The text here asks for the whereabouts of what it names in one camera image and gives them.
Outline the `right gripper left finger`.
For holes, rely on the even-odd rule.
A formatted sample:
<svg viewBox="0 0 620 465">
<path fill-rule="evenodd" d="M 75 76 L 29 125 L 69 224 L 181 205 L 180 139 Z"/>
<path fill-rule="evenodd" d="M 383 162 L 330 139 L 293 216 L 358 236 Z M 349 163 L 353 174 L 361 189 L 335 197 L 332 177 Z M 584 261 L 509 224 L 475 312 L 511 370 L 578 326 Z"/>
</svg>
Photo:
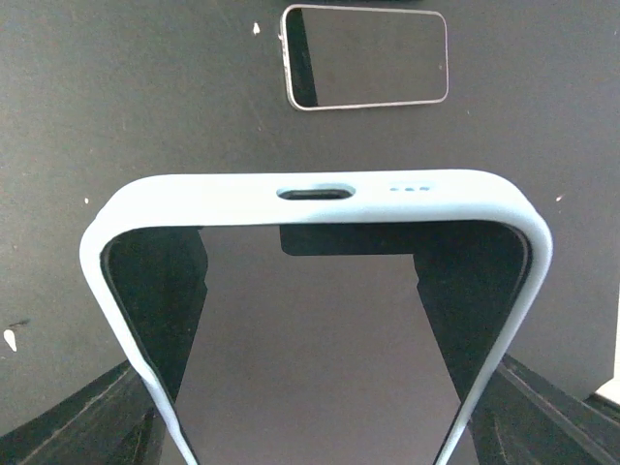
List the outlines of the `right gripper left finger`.
<svg viewBox="0 0 620 465">
<path fill-rule="evenodd" d="M 124 361 L 1 437 L 3 464 L 158 464 L 165 426 Z"/>
</svg>

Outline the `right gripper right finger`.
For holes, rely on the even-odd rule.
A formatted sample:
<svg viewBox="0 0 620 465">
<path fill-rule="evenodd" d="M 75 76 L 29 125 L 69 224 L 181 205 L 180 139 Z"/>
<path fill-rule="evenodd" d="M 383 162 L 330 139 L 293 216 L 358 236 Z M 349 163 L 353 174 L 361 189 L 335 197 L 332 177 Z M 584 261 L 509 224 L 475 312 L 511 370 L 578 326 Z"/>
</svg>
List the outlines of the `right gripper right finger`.
<svg viewBox="0 0 620 465">
<path fill-rule="evenodd" d="M 617 464 L 619 405 L 581 401 L 505 356 L 472 414 L 480 464 Z"/>
</svg>

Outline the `pink cased phone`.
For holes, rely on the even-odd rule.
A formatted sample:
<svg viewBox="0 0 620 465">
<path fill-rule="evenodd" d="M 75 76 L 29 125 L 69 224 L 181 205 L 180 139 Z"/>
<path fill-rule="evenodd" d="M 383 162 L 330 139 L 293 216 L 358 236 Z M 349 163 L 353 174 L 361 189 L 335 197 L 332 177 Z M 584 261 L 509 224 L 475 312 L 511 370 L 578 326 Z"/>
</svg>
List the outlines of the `pink cased phone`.
<svg viewBox="0 0 620 465">
<path fill-rule="evenodd" d="M 297 110 L 432 105 L 449 94 L 448 26 L 438 12 L 292 4 L 280 40 Z"/>
</svg>

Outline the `blue cased phone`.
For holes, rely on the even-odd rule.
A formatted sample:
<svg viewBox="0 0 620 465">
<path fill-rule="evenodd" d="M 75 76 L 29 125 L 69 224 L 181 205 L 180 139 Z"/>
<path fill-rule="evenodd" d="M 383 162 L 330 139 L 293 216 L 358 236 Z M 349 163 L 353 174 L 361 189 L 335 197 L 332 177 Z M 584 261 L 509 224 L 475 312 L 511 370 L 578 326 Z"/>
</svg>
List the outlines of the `blue cased phone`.
<svg viewBox="0 0 620 465">
<path fill-rule="evenodd" d="M 79 261 L 186 463 L 445 464 L 552 250 L 484 171 L 169 174 Z"/>
</svg>

